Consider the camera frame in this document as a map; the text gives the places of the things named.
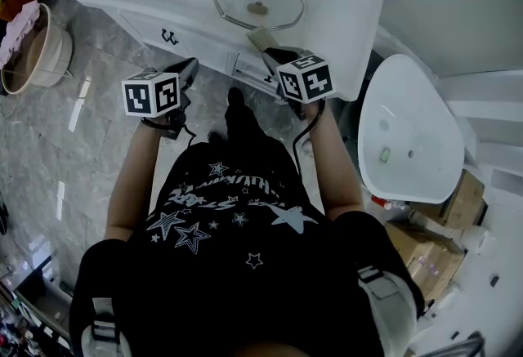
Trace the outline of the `person's left forearm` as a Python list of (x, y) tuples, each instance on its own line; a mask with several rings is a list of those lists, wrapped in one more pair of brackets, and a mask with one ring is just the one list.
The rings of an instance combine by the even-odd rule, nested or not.
[(148, 216), (160, 138), (145, 124), (136, 129), (110, 197), (105, 239), (129, 240)]

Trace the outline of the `yellow sponge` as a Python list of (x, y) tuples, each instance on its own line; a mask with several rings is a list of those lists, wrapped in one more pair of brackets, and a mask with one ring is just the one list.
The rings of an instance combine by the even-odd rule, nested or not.
[(264, 52), (268, 48), (277, 47), (279, 44), (276, 39), (270, 33), (270, 31), (263, 27), (258, 26), (255, 29), (251, 29), (246, 33), (249, 42), (259, 51)]

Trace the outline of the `black star-print T-shirt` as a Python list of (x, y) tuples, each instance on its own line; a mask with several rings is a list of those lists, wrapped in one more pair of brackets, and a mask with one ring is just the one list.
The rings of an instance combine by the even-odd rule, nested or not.
[(365, 268), (424, 300), (384, 226), (365, 212), (327, 218), (286, 150), (251, 159), (199, 143), (173, 164), (155, 211), (127, 241), (83, 256), (70, 311), (76, 355), (109, 298), (132, 357), (227, 357), (279, 342), (310, 357), (383, 357)]

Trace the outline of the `cardboard box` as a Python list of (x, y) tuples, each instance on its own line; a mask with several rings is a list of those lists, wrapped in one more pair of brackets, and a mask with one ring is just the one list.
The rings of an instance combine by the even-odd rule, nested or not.
[(437, 301), (465, 257), (451, 239), (410, 223), (387, 222), (385, 230), (425, 302)]
[(454, 230), (472, 226), (480, 214), (485, 186), (463, 169), (454, 192), (439, 204), (410, 203), (410, 207), (436, 224)]

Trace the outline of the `person's black trouser leg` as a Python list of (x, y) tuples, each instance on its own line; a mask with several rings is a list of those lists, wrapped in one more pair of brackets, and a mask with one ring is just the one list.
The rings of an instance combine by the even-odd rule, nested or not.
[(208, 142), (203, 144), (207, 151), (229, 150), (234, 155), (288, 156), (285, 146), (262, 130), (254, 112), (245, 104), (243, 93), (237, 87), (231, 87), (228, 91), (225, 120), (227, 138), (224, 139), (217, 132), (211, 132)]

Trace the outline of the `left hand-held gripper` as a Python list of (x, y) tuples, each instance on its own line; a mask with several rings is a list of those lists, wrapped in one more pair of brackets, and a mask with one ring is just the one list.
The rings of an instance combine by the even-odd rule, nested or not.
[(138, 117), (167, 138), (177, 139), (182, 130), (190, 134), (185, 113), (190, 100), (182, 88), (192, 86), (199, 61), (186, 58), (159, 72), (142, 72), (122, 81), (125, 114)]

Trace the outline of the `person's right forearm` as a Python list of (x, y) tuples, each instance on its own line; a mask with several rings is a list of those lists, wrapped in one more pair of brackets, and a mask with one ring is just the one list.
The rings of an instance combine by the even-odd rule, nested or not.
[(347, 212), (364, 210), (361, 184), (332, 111), (318, 102), (304, 105), (309, 123), (318, 121), (309, 135), (315, 160), (320, 197), (326, 217), (335, 221)]

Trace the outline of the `white loose washbasin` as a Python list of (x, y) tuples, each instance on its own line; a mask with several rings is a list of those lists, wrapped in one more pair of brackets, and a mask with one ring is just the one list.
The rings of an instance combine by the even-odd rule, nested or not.
[(443, 203), (464, 163), (454, 116), (410, 57), (387, 57), (365, 93), (358, 159), (367, 189), (382, 199)]

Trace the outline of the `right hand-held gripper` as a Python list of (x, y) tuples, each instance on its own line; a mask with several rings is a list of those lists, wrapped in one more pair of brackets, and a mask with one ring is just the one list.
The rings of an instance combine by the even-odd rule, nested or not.
[(335, 93), (329, 64), (298, 47), (268, 47), (261, 54), (271, 77), (277, 73), (287, 100), (310, 104)]

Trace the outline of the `pink cloth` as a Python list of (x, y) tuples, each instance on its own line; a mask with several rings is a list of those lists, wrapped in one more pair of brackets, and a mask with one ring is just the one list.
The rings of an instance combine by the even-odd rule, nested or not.
[(6, 34), (0, 42), (0, 69), (2, 69), (15, 51), (20, 49), (24, 37), (34, 28), (40, 16), (40, 4), (33, 0), (22, 6), (20, 13), (7, 24)]

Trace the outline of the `beige round basket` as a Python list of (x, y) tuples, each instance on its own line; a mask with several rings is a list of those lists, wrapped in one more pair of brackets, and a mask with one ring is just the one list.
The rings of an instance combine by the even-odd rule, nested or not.
[(50, 7), (39, 4), (40, 16), (34, 28), (0, 69), (0, 85), (9, 95), (19, 94), (29, 85), (52, 87), (69, 73), (72, 38), (57, 25)]

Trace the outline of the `red-capped bottle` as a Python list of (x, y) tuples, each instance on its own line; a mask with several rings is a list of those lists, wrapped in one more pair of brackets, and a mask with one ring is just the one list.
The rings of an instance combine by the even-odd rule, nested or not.
[(374, 203), (376, 203), (378, 206), (384, 208), (387, 211), (392, 210), (392, 209), (404, 211), (407, 207), (407, 205), (403, 202), (396, 201), (396, 200), (390, 200), (390, 199), (383, 199), (383, 198), (379, 198), (375, 195), (371, 196), (371, 200)]

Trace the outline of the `grey metal bracket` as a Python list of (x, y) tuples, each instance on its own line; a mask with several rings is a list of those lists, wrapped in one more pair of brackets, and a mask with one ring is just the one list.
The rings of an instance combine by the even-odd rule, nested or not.
[(473, 332), (468, 339), (434, 350), (419, 357), (485, 357), (485, 338)]

